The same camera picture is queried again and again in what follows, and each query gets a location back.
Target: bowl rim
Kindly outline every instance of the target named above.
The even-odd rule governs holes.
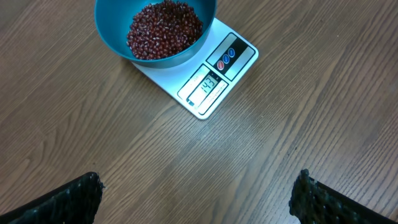
[[[165,61],[165,60],[169,60],[169,59],[171,59],[171,58],[175,58],[175,57],[178,57],[179,55],[184,54],[185,52],[187,52],[188,50],[190,50],[193,46],[195,46],[196,44],[198,44],[198,42],[199,42],[200,39],[206,38],[206,37],[207,37],[206,33],[209,32],[210,27],[211,27],[211,25],[213,24],[213,21],[214,21],[214,18],[216,17],[216,12],[217,12],[217,0],[215,0],[215,1],[214,1],[214,2],[215,2],[215,5],[214,5],[214,9],[215,9],[215,10],[214,10],[213,17],[211,18],[211,21],[210,21],[209,26],[208,26],[207,29],[202,33],[201,37],[200,37],[193,45],[189,46],[189,48],[187,48],[187,49],[181,51],[180,53],[178,53],[178,54],[176,54],[176,55],[170,56],[170,57],[166,57],[166,58],[162,58],[162,59],[155,59],[155,60],[141,60],[141,59],[137,59],[137,58],[135,58],[135,57],[134,57],[134,58],[133,58],[133,57],[128,57],[128,56],[126,56],[126,55],[121,54],[121,53],[118,52],[116,49],[114,49],[112,46],[110,46],[110,45],[108,44],[108,42],[105,40],[105,38],[102,36],[102,33],[101,33],[100,29],[98,28],[97,16],[96,16],[98,1],[102,1],[102,0],[96,0],[96,1],[95,1],[95,6],[94,6],[94,22],[95,22],[95,28],[96,28],[96,30],[97,30],[99,36],[101,37],[101,40],[106,44],[106,46],[108,46],[108,47],[109,47],[113,52],[115,52],[117,55],[122,56],[122,57],[124,57],[124,58],[126,58],[126,59],[128,59],[128,60],[134,61],[134,62],[157,63],[157,62],[163,62],[163,61]]]

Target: table surface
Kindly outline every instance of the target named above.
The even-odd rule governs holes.
[[[88,171],[95,223],[298,223],[301,169],[398,220],[398,1],[219,0],[259,59],[199,121],[104,43],[93,1],[0,1],[0,213]]]

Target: pile of beans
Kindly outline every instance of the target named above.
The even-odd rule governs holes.
[[[187,3],[165,0],[149,4],[133,21],[127,46],[138,59],[153,60],[178,54],[202,35],[203,23]]]

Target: black object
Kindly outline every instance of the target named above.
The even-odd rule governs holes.
[[[301,224],[397,224],[314,180],[306,169],[294,182],[289,207]]]
[[[103,183],[95,172],[85,175],[0,216],[0,223],[93,223]]]

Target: scale platform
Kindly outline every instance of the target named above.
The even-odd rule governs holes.
[[[207,119],[257,60],[259,52],[227,25],[214,19],[201,49],[172,68],[134,64],[199,119]]]

